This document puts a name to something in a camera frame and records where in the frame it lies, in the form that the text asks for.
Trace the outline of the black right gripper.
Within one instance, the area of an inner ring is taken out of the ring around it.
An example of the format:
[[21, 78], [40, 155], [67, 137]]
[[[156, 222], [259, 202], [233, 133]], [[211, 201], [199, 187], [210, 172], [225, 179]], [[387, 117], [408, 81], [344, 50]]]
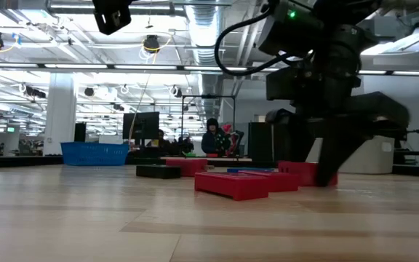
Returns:
[[288, 100], [295, 108], [268, 116], [289, 137], [289, 161], [305, 162], [316, 138], [324, 138], [317, 186], [328, 186], [366, 140], [376, 135], [398, 137], [410, 123], [408, 109], [382, 92], [352, 95], [360, 84], [358, 76], [319, 73], [306, 65], [282, 68], [266, 77], [266, 98]]

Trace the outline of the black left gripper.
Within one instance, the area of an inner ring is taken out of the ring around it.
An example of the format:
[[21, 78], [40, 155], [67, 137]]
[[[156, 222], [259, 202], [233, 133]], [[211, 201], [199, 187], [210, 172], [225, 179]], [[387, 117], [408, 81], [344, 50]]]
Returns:
[[111, 35], [131, 22], [132, 0], [92, 0], [93, 15], [101, 33]]

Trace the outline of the wide red rectangular block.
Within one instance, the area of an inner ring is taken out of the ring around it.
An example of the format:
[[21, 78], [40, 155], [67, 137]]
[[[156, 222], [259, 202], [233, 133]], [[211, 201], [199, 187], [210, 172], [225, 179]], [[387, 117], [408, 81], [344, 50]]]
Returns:
[[318, 173], [317, 163], [279, 161], [277, 167], [279, 172], [298, 176], [301, 186], [319, 186], [316, 182]]

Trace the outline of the red charger with prongs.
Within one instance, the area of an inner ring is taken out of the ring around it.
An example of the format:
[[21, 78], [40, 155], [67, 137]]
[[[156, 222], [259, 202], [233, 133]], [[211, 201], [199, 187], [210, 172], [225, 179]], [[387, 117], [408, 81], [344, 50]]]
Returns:
[[214, 168], [207, 160], [166, 160], [166, 166], [177, 166], [181, 170], [182, 177], [193, 177], [198, 172], [206, 172]]

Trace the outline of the black rectangular item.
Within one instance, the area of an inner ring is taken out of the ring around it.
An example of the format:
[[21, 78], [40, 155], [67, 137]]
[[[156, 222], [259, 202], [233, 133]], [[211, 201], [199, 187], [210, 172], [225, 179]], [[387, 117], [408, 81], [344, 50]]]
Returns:
[[138, 165], [136, 176], [143, 178], [175, 179], [181, 177], [181, 170], [177, 166], [166, 165]]

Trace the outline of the black ceiling light track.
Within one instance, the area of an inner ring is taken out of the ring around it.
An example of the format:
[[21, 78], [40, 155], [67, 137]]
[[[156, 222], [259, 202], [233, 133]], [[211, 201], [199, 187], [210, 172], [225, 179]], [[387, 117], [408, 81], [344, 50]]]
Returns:
[[[219, 74], [221, 69], [209, 65], [116, 65], [80, 63], [10, 63], [0, 62], [0, 70], [15, 71], [66, 71], [66, 72], [122, 72], [137, 74]], [[360, 75], [377, 76], [419, 76], [419, 71], [361, 70]]]

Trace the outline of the white plastic bin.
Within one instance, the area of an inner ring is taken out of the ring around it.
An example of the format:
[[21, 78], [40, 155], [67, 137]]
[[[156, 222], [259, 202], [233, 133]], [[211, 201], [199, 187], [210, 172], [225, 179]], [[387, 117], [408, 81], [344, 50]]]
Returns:
[[[365, 141], [355, 152], [347, 158], [338, 169], [339, 173], [382, 175], [392, 172], [394, 160], [394, 138], [376, 135]], [[322, 155], [323, 139], [317, 138], [308, 153], [306, 162], [318, 163]], [[334, 142], [332, 153], [342, 152], [347, 145]]]

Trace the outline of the black partition cabinet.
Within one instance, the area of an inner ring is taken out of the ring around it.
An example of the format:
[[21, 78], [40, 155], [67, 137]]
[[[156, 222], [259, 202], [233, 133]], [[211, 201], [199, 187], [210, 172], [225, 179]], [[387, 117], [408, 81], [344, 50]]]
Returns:
[[286, 124], [251, 122], [248, 125], [248, 155], [256, 162], [292, 159], [289, 128]]

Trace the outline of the blue rectangular block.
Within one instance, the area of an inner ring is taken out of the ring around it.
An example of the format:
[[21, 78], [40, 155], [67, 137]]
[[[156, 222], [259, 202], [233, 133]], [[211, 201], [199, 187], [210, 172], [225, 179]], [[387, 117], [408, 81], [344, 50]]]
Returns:
[[255, 168], [255, 167], [240, 167], [240, 168], [228, 168], [227, 172], [229, 173], [237, 173], [237, 172], [274, 172], [275, 170], [272, 168]]

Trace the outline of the red black chair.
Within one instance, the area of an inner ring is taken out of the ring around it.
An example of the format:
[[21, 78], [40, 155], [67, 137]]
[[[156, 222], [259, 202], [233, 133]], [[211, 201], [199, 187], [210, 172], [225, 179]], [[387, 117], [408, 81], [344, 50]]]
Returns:
[[228, 145], [225, 147], [226, 156], [239, 156], [240, 145], [244, 133], [239, 130], [235, 130], [231, 124], [225, 124], [222, 126], [222, 130], [225, 133], [225, 139], [228, 141]]

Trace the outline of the person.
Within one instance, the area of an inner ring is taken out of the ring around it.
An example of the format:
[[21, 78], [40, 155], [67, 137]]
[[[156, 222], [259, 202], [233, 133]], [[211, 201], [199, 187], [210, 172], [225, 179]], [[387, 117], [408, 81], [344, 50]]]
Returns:
[[201, 140], [201, 149], [205, 154], [224, 155], [230, 148], [231, 142], [228, 135], [219, 126], [217, 119], [207, 120], [207, 131]]
[[170, 145], [171, 143], [168, 140], [164, 139], [164, 131], [161, 129], [159, 129], [158, 131], [158, 138], [151, 140], [147, 144], [148, 147], [159, 147], [159, 148], [168, 147]]

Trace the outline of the white pillar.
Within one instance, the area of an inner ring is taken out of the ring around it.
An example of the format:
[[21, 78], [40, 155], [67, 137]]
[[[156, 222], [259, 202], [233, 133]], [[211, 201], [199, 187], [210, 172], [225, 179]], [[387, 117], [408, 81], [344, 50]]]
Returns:
[[43, 153], [61, 155], [61, 143], [73, 142], [78, 87], [73, 74], [51, 73]]

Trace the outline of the black monitor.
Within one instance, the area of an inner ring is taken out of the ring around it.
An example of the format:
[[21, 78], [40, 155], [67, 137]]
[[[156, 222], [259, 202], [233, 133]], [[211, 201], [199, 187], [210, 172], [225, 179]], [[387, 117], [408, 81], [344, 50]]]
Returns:
[[159, 138], [159, 112], [144, 112], [123, 115], [123, 139], [158, 139]]

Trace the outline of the wooden desk top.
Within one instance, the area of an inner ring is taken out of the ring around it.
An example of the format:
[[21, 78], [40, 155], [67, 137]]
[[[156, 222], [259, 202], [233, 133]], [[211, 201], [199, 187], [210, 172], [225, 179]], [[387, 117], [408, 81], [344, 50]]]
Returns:
[[202, 160], [205, 159], [208, 162], [209, 161], [222, 161], [222, 162], [252, 162], [252, 159], [250, 158], [228, 158], [228, 157], [176, 157], [176, 156], [163, 156], [160, 157], [159, 159], [163, 159], [163, 160], [181, 160], [181, 159], [187, 159], [187, 160]]

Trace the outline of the white box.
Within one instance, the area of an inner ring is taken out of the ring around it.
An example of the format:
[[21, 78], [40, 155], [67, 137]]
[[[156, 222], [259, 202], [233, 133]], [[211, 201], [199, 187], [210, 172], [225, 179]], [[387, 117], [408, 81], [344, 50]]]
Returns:
[[121, 135], [100, 135], [99, 143], [122, 144], [124, 142]]

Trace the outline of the blue plastic basket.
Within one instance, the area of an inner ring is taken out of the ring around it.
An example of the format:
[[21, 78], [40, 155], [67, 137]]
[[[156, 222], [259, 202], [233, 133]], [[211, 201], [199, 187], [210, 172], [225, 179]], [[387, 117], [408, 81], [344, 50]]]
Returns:
[[75, 166], [120, 166], [129, 153], [127, 144], [61, 143], [63, 163]]

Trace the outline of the silver ventilation duct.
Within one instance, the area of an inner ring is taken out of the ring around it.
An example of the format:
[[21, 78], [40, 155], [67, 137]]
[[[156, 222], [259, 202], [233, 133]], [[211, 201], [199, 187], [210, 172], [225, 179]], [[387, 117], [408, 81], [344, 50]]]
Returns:
[[221, 8], [210, 5], [187, 5], [188, 32], [197, 65], [215, 65], [214, 45], [220, 34]]

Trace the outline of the black gantry frame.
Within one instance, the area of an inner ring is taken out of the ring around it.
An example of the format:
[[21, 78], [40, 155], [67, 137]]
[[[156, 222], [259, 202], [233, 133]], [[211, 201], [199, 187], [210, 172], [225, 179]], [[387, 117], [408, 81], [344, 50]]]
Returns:
[[183, 113], [184, 113], [184, 100], [185, 100], [185, 98], [186, 97], [192, 97], [192, 98], [201, 98], [202, 100], [204, 100], [204, 99], [213, 99], [213, 100], [215, 100], [215, 99], [220, 99], [220, 98], [231, 98], [232, 100], [233, 100], [233, 102], [235, 103], [235, 97], [234, 96], [221, 96], [221, 95], [212, 95], [212, 94], [207, 94], [207, 95], [200, 95], [200, 96], [195, 96], [195, 95], [191, 95], [191, 96], [187, 96], [187, 95], [184, 95], [183, 96], [183, 98], [182, 98], [182, 117], [183, 117]]

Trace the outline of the black metal table frame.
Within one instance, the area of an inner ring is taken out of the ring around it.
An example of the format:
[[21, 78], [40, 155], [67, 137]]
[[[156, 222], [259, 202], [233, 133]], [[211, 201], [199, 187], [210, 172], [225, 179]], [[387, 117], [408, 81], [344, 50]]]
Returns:
[[[40, 165], [62, 164], [61, 156], [0, 156], [0, 168], [2, 167], [30, 167]], [[164, 159], [134, 158], [127, 156], [125, 164], [164, 164]], [[256, 167], [256, 168], [275, 168], [275, 162], [253, 162], [249, 159], [228, 159], [212, 158], [208, 159], [210, 165], [216, 167]], [[395, 164], [392, 167], [392, 173], [395, 175], [410, 175], [419, 177], [419, 166]]]

